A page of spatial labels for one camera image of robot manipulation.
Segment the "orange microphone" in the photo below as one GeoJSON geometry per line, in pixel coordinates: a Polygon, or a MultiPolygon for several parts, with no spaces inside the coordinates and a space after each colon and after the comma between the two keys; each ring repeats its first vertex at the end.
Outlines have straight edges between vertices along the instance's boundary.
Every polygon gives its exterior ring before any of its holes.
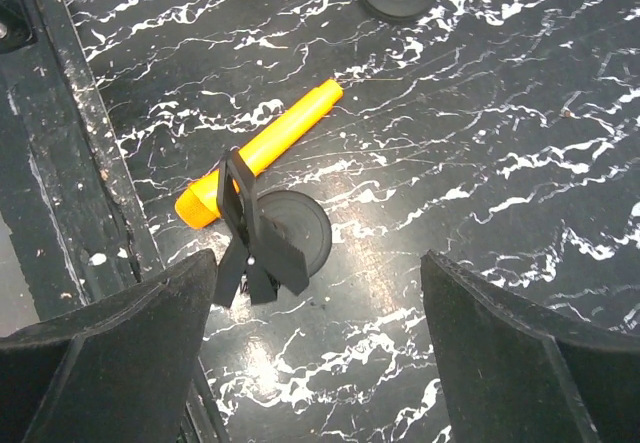
{"type": "MultiPolygon", "coordinates": [[[[340,100],[344,92],[333,79],[313,88],[289,110],[239,149],[239,155],[258,176],[311,130],[340,100]]],[[[201,229],[221,216],[217,206],[219,170],[190,183],[175,203],[177,215],[191,228],[201,229]]]]}

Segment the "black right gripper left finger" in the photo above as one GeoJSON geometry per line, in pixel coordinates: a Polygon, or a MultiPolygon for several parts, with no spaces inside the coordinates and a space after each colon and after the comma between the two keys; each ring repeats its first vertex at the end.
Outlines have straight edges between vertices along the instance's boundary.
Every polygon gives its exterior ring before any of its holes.
{"type": "Polygon", "coordinates": [[[176,441],[216,277],[201,250],[2,338],[2,441],[176,441]]]}

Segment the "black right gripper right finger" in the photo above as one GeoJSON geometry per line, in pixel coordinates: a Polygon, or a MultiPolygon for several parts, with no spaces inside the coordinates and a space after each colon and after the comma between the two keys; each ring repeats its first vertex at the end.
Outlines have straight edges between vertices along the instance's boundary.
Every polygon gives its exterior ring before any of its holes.
{"type": "Polygon", "coordinates": [[[636,442],[639,339],[499,288],[441,253],[423,305],[457,442],[636,442]]]}

